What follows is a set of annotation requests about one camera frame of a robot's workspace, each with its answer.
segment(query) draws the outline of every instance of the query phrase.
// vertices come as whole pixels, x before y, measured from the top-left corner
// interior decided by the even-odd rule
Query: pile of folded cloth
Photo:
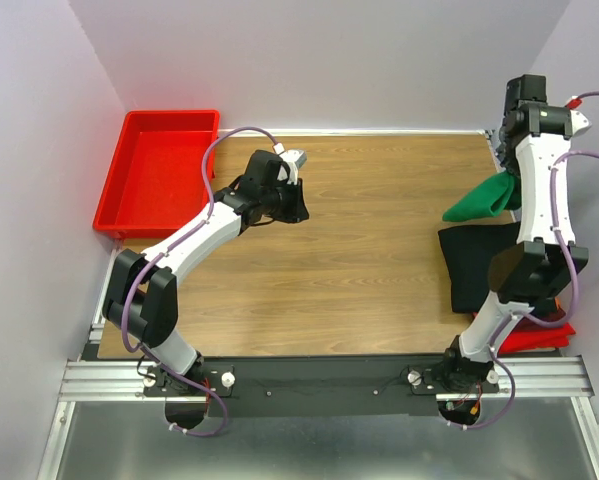
[[[521,206],[520,181],[508,172],[498,173],[468,193],[443,216],[448,222],[495,217],[503,210]],[[514,246],[519,223],[506,225],[460,225],[439,231],[439,243],[450,275],[452,311],[476,315],[488,295],[488,267],[492,257]],[[535,306],[535,316],[558,320],[565,312],[557,300]],[[522,320],[503,343],[500,352],[565,347],[575,331],[570,324],[544,329]]]

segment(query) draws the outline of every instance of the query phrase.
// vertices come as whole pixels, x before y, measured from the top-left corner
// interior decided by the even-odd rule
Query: gray floor
[[[494,412],[501,401],[487,401]],[[595,478],[569,399],[519,399],[491,428],[405,415],[235,419],[217,438],[168,431],[163,405],[77,406],[59,478]]]

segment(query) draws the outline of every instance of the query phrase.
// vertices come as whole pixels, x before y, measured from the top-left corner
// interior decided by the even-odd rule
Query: wood grain surface
[[[206,356],[438,352],[468,325],[450,309],[443,212],[494,173],[479,135],[284,138],[303,148],[310,220],[251,228],[179,288],[178,328]],[[215,189],[265,139],[224,142]],[[507,223],[506,213],[477,223]],[[136,251],[155,240],[130,240]],[[101,358],[130,356],[107,324]]]

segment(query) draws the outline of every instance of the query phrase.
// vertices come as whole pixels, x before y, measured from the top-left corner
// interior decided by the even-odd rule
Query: cable connector
[[[583,103],[583,100],[581,100],[579,97],[571,97],[570,100],[568,100],[568,103],[566,103],[566,108],[568,110],[574,110],[575,108],[578,108],[579,105],[581,105]]]

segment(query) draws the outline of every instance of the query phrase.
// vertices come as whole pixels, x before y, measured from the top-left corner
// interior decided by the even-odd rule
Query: wooden table
[[[206,356],[439,352],[468,325],[452,313],[437,231],[494,173],[479,135],[296,137],[310,220],[252,228],[179,289],[178,328]],[[215,189],[262,138],[224,142]],[[509,215],[479,223],[507,223]],[[155,240],[131,240],[137,251]],[[129,355],[107,324],[101,358]]]

